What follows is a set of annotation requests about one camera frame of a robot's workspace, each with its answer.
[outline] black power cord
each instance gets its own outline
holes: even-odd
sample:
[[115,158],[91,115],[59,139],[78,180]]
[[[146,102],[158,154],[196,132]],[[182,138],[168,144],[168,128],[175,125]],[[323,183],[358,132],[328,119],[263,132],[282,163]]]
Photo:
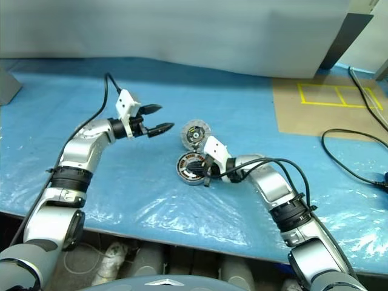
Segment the black power cord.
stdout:
[[353,72],[353,68],[352,67],[348,67],[347,68],[347,72],[349,73],[350,77],[352,78],[352,81],[354,82],[354,84],[356,85],[358,91],[360,91],[360,94],[361,94],[361,97],[365,103],[365,106],[366,106],[366,109],[368,109],[369,113],[373,116],[373,118],[375,118],[375,120],[377,120],[378,123],[380,123],[380,125],[388,132],[388,127],[379,119],[379,117],[376,116],[376,114],[373,112],[372,109],[370,109],[369,107],[369,104],[366,100],[366,97],[365,97],[365,93],[364,93],[364,90],[363,88],[361,87],[361,84],[357,81],[355,75],[354,75],[354,72]]
[[39,192],[38,196],[36,197],[34,203],[32,204],[30,210],[28,211],[28,213],[25,215],[24,219],[22,220],[22,223],[21,225],[19,226],[19,228],[17,229],[15,235],[13,236],[12,240],[11,240],[11,243],[10,243],[10,246],[13,246],[14,244],[18,243],[19,241],[19,237],[21,235],[21,233],[24,231],[24,228],[25,226],[27,225],[35,207],[38,205],[38,202],[40,201],[40,199],[42,198],[42,195],[43,195],[43,192],[44,190],[47,188],[47,186],[50,184],[50,181],[51,179],[53,178],[53,175],[55,173],[55,170],[61,160],[61,157],[62,157],[62,154],[63,154],[63,151],[65,150],[65,146],[66,144],[72,140],[74,138],[74,136],[85,126],[87,125],[90,121],[94,120],[104,109],[105,109],[105,106],[107,104],[107,100],[108,100],[108,79],[111,80],[111,82],[113,83],[113,85],[115,86],[116,90],[117,90],[117,93],[120,94],[121,92],[121,88],[117,85],[116,81],[113,79],[112,75],[110,73],[106,73],[104,75],[104,100],[102,102],[102,105],[101,107],[99,108],[99,110],[93,114],[88,120],[86,120],[85,122],[83,122],[80,126],[78,126],[74,132],[69,136],[69,138],[66,140],[66,142],[64,143],[64,145],[62,146],[62,149],[61,151],[59,152],[59,155],[55,161],[55,164],[54,164],[54,167],[52,169],[49,170],[50,172],[50,175],[48,176],[46,182],[44,183],[41,191]]
[[334,155],[332,153],[330,153],[330,151],[327,149],[326,147],[326,144],[325,144],[325,136],[328,134],[328,133],[331,133],[331,132],[342,132],[342,133],[352,133],[352,134],[355,134],[355,135],[363,135],[363,136],[366,136],[368,138],[371,138],[371,139],[374,139],[376,141],[378,141],[379,143],[381,143],[385,148],[388,149],[388,144],[384,141],[382,141],[381,139],[377,138],[376,136],[373,136],[373,135],[370,135],[368,133],[364,133],[364,132],[357,132],[355,130],[350,130],[350,129],[328,129],[326,130],[323,134],[322,134],[322,137],[321,137],[321,144],[322,144],[322,148],[323,150],[327,153],[327,155],[329,157],[331,157],[331,159],[333,161],[335,161],[339,166],[341,166],[344,170],[346,170],[348,173],[350,173],[351,175],[353,175],[354,177],[356,177],[357,179],[360,179],[368,184],[371,184],[371,185],[375,185],[375,186],[378,186],[378,187],[382,187],[384,190],[387,190],[388,188],[388,185],[385,181],[383,182],[379,182],[379,181],[374,181],[374,180],[369,180],[367,178],[364,178],[358,174],[356,174],[355,172],[353,172],[351,169],[349,169],[347,166],[345,166],[343,163],[341,163],[336,157],[334,157]]
[[285,168],[285,166],[282,164],[282,162],[286,162],[290,165],[292,165],[294,168],[297,169],[297,171],[299,172],[299,174],[301,175],[303,181],[304,181],[304,186],[306,188],[306,205],[308,207],[308,209],[310,210],[310,215],[312,218],[314,218],[317,223],[319,224],[319,226],[321,226],[321,228],[324,230],[324,232],[326,233],[326,235],[329,237],[329,239],[333,242],[333,245],[335,246],[335,248],[337,249],[339,255],[341,256],[342,260],[345,262],[345,265],[347,266],[348,270],[349,270],[349,274],[354,277],[355,279],[358,280],[358,277],[357,277],[357,274],[356,272],[354,271],[353,269],[353,266],[351,265],[351,263],[349,262],[349,260],[347,259],[345,253],[343,252],[342,248],[340,247],[340,245],[337,243],[336,239],[334,238],[334,236],[330,233],[330,231],[327,229],[327,227],[323,224],[323,222],[315,215],[315,213],[313,213],[314,210],[316,210],[316,206],[311,206],[310,205],[310,186],[309,186],[309,182],[307,180],[307,177],[305,176],[304,172],[302,171],[302,169],[296,164],[294,163],[293,161],[290,161],[288,159],[283,159],[283,158],[257,158],[257,159],[253,159],[251,161],[248,161],[248,162],[245,162],[241,165],[238,165],[236,167],[233,167],[231,169],[228,169],[227,171],[225,171],[224,173],[222,174],[219,174],[219,175],[209,175],[207,173],[207,169],[204,169],[204,176],[208,177],[208,178],[215,178],[215,179],[219,179],[223,176],[226,176],[228,174],[231,174],[231,173],[235,173],[237,170],[243,168],[243,167],[246,167],[248,165],[251,165],[251,164],[254,164],[254,163],[259,163],[257,165],[255,165],[254,167],[252,167],[251,169],[249,169],[245,174],[243,174],[243,176],[241,177],[240,181],[246,179],[249,174],[254,171],[255,169],[257,169],[258,167],[264,165],[264,164],[268,164],[270,162],[274,162],[276,164],[278,164],[281,169],[283,170],[285,176],[287,177],[287,180],[289,181],[290,183],[290,186],[292,188],[292,190],[294,191],[295,194],[298,194],[299,192],[296,190],[295,188],[295,185],[287,171],[287,169]]

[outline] blue plastic sheet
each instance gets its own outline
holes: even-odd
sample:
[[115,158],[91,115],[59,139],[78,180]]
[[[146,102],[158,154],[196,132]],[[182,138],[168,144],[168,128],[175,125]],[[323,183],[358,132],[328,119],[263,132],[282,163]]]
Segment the blue plastic sheet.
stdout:
[[[209,188],[184,184],[175,171],[186,152],[179,133],[191,119],[209,123],[232,155],[262,153],[305,171],[317,215],[357,270],[388,273],[388,195],[355,181],[323,152],[319,137],[279,133],[272,86],[259,78],[145,59],[20,60],[5,63],[23,89],[1,108],[0,210],[24,215],[66,138],[99,106],[111,72],[143,104],[163,105],[145,125],[175,122],[152,139],[108,147],[92,179],[85,226],[169,244],[284,262],[284,245],[248,182]],[[116,117],[111,90],[101,117]],[[369,178],[383,179],[385,149],[373,142],[329,138],[331,151]],[[303,183],[290,170],[300,191]]]

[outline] metal disc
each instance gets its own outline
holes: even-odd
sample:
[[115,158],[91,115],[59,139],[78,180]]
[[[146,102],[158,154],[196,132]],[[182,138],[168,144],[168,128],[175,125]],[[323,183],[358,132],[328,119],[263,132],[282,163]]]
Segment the metal disc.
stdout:
[[204,156],[195,152],[188,152],[182,155],[176,165],[176,171],[178,172],[179,177],[181,177],[183,181],[185,181],[189,185],[202,184],[204,182],[204,177],[192,173],[191,171],[187,170],[186,167],[191,162],[203,161],[204,159]]
[[196,152],[202,152],[204,143],[209,136],[209,125],[200,119],[189,121],[181,132],[181,139],[185,148]]

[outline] silver robot arm segment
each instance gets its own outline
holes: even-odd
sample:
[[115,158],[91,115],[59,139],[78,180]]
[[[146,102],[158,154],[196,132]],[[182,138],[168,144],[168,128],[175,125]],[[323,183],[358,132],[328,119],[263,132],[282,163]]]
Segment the silver robot arm segment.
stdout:
[[[261,155],[231,158],[226,146],[210,136],[205,144],[205,161],[214,162],[220,174],[228,173]],[[224,182],[239,182],[260,162],[253,162],[222,176]],[[285,244],[292,248],[289,262],[303,286],[311,291],[355,291],[366,289],[349,275],[346,262],[311,210],[294,193],[289,184],[273,167],[263,164],[252,170],[248,178],[257,189],[265,208],[276,222]]]
[[102,151],[119,138],[164,133],[173,123],[153,129],[143,126],[142,115],[161,108],[140,102],[121,90],[116,103],[118,119],[92,121],[70,140],[60,163],[53,169],[50,185],[44,190],[24,230],[22,244],[0,253],[0,290],[21,286],[40,290],[55,268],[61,251],[74,249],[81,239],[85,213],[80,210]]

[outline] table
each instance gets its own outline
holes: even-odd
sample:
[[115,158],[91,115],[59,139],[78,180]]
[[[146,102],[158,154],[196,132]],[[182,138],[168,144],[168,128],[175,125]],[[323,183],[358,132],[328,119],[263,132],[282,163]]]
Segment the table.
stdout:
[[[163,105],[145,117],[145,125],[175,126],[161,136],[123,139],[105,150],[83,208],[88,229],[286,262],[289,249],[249,183],[213,182],[205,188],[179,179],[176,161],[186,152],[179,133],[198,118],[233,155],[263,153],[299,164],[319,207],[316,214],[356,270],[388,273],[388,195],[341,170],[323,152],[319,137],[279,133],[270,78],[136,58],[4,64],[23,88],[1,108],[0,211],[26,214],[63,142],[100,106],[102,76],[110,72],[143,104]],[[101,117],[116,117],[116,98],[112,88]],[[388,155],[378,144],[336,138],[327,143],[362,175],[382,179],[388,170]],[[304,191],[297,173],[291,174]]]

